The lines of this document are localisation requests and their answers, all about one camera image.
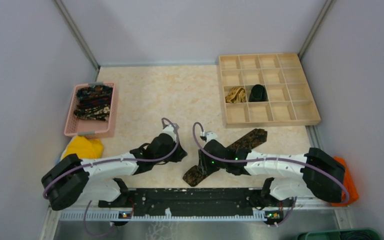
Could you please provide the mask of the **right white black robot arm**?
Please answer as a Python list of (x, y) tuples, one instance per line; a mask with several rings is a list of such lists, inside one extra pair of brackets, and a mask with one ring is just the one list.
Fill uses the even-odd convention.
[(294, 155), (268, 154), (249, 149), (229, 150), (216, 139), (198, 145), (205, 174), (219, 169), (235, 175), (266, 176), (261, 199), (267, 206), (291, 197), (316, 197), (345, 204), (350, 199), (345, 166), (319, 148)]

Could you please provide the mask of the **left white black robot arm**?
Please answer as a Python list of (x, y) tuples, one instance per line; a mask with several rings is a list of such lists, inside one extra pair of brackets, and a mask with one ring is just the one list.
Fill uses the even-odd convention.
[(177, 163), (187, 155), (179, 140), (168, 133), (119, 156), (87, 159), (72, 153), (42, 177), (43, 197), (54, 211), (89, 201), (98, 201), (101, 208), (124, 207), (130, 193), (122, 176), (142, 174), (155, 165)]

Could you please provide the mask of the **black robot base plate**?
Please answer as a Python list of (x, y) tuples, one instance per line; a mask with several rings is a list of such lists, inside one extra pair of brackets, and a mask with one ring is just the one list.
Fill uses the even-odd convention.
[(100, 208), (132, 208), (135, 217), (162, 216), (166, 210), (174, 217), (242, 217), (292, 204), (291, 197), (279, 201), (260, 188), (132, 188), (113, 202), (98, 202)]

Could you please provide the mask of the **dark brown patterned tie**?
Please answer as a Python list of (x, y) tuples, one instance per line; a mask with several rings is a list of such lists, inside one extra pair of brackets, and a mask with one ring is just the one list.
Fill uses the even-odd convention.
[[(262, 128), (255, 128), (225, 147), (216, 139), (207, 140), (204, 145), (206, 150), (211, 155), (225, 160), (244, 160), (245, 153), (249, 153), (254, 148), (262, 145), (267, 141), (268, 132)], [(214, 160), (198, 150), (198, 164), (191, 167), (183, 175), (182, 179), (191, 187), (197, 186), (211, 174), (225, 170), (227, 173), (235, 176), (248, 175), (245, 170), (246, 163), (227, 163)]]

